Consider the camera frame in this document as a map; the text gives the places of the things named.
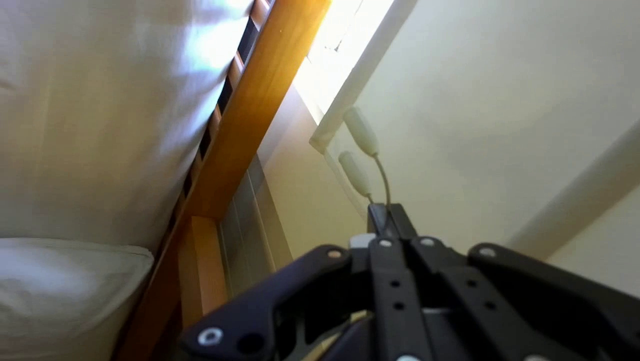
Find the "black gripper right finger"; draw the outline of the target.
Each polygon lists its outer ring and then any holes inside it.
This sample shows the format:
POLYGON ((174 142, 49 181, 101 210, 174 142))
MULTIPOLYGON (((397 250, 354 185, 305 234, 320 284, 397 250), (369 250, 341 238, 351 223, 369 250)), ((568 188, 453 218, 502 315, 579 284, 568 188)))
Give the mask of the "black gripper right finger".
POLYGON ((405 244, 425 309, 468 320, 481 361, 640 361, 640 299, 481 242, 467 257, 420 236, 403 205, 386 233, 405 244))

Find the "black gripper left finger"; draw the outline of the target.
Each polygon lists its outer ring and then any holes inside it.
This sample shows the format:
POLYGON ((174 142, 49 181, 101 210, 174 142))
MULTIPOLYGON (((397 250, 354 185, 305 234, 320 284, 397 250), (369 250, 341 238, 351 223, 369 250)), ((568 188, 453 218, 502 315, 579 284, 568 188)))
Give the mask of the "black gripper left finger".
POLYGON ((180 336, 189 361, 299 361, 330 341, 326 361, 428 361, 428 336, 400 205, 369 207, 369 233, 322 244, 204 315, 180 336))

